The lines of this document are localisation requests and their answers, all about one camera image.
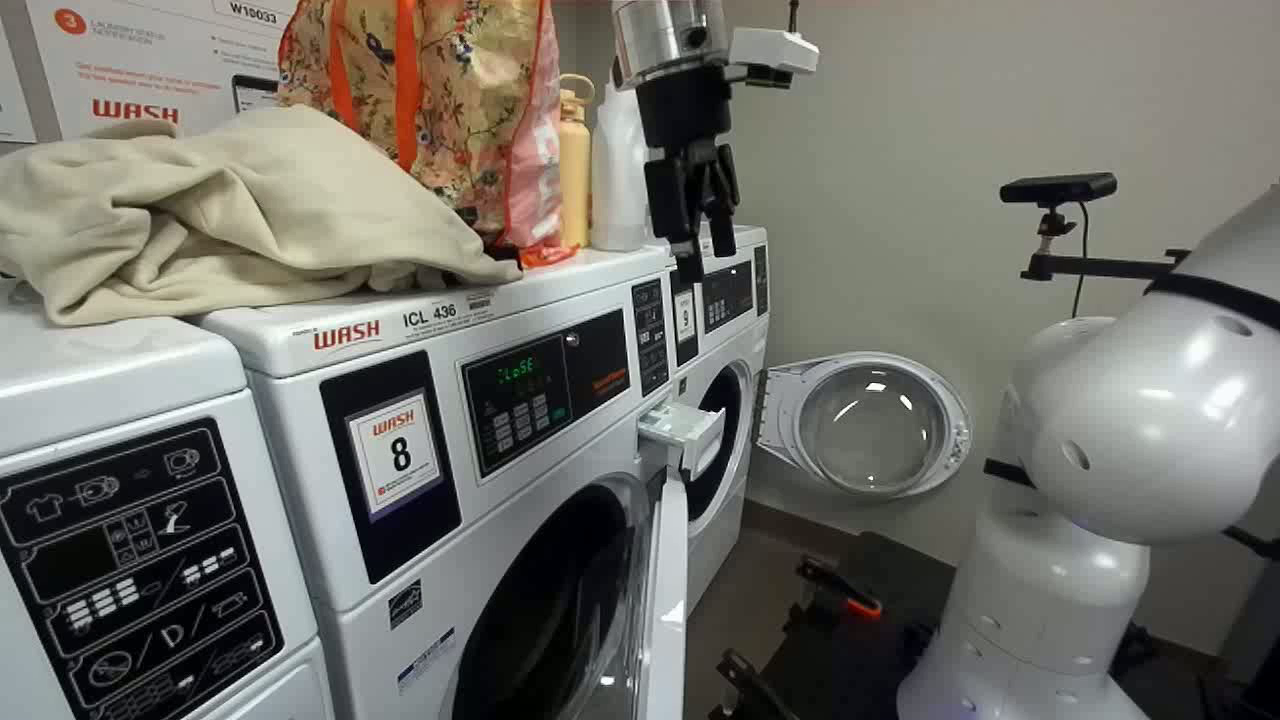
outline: button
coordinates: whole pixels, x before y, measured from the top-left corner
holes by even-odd
[[[526,444],[534,436],[529,404],[516,404],[516,441]]]
[[[95,618],[114,618],[115,614],[115,598],[114,591],[92,591],[92,610],[95,610]]]
[[[59,519],[59,516],[64,516],[64,497],[43,492],[43,497],[27,499],[27,516],[31,516],[38,526]]]
[[[115,689],[133,672],[133,651],[114,649],[99,660],[87,663],[92,689]]]
[[[160,639],[163,639],[168,649],[181,649],[181,643],[187,639],[187,630],[185,630],[185,624],[163,624],[163,630],[160,630]]]
[[[135,558],[154,558],[160,544],[155,544],[155,536],[135,536],[133,548],[135,548]]]
[[[492,416],[492,431],[496,436],[505,436],[505,431],[512,436],[512,416],[509,411]]]
[[[130,516],[125,528],[130,528],[130,536],[147,536],[154,534],[147,516]]]
[[[70,605],[70,624],[72,624],[72,630],[87,630],[87,624],[92,624],[92,618],[87,618],[87,605],[85,605],[85,599]]]

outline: label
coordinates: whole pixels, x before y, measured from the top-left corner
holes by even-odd
[[[691,318],[691,292],[679,292],[676,298],[676,346],[683,346],[683,340],[691,340],[691,333],[695,333],[695,318]]]
[[[368,516],[442,484],[442,458],[434,441],[427,400],[406,395],[377,411],[348,420]]]
[[[14,49],[9,49],[6,23],[0,23],[0,140],[6,143],[38,140],[27,95],[24,95],[24,84],[17,75],[17,61],[14,61]]]
[[[298,0],[24,0],[64,136],[120,121],[210,132],[277,84]]]
[[[423,610],[423,584],[422,582],[412,582],[406,591],[396,591],[393,599],[387,599],[387,620],[393,620],[393,630],[402,630],[408,618],[417,618]]]

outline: floor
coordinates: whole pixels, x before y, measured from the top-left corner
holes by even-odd
[[[799,558],[836,562],[839,536],[798,528],[750,503],[740,544],[690,620],[683,720],[705,720],[727,699],[727,683],[718,672],[724,649],[735,649],[756,668],[780,649],[790,610],[803,599]]]
[[[798,562],[836,564],[852,536],[750,503],[743,536],[690,620],[683,720],[710,720],[732,694],[718,672],[724,649],[764,668],[785,643],[790,610],[803,599]],[[1200,720],[1196,677],[1214,663],[1191,651],[1165,651],[1127,682],[1162,720]]]

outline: white washing machine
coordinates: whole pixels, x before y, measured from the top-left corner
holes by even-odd
[[[670,395],[670,271],[584,253],[210,318],[253,369],[345,717],[679,717],[690,510],[635,436]]]
[[[0,340],[0,717],[331,717],[235,351],[175,321],[49,330],[14,285]]]
[[[756,395],[769,348],[769,234],[735,230],[735,257],[718,257],[705,238],[705,279],[691,290],[691,346],[676,373],[676,395],[724,411],[724,444],[718,462],[690,484],[690,591],[691,605],[710,591],[740,539],[750,463],[756,441]]]

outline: laundry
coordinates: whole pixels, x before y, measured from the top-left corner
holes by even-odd
[[[314,108],[259,108],[210,136],[120,125],[0,157],[0,188],[0,271],[39,292],[51,324],[521,275]]]

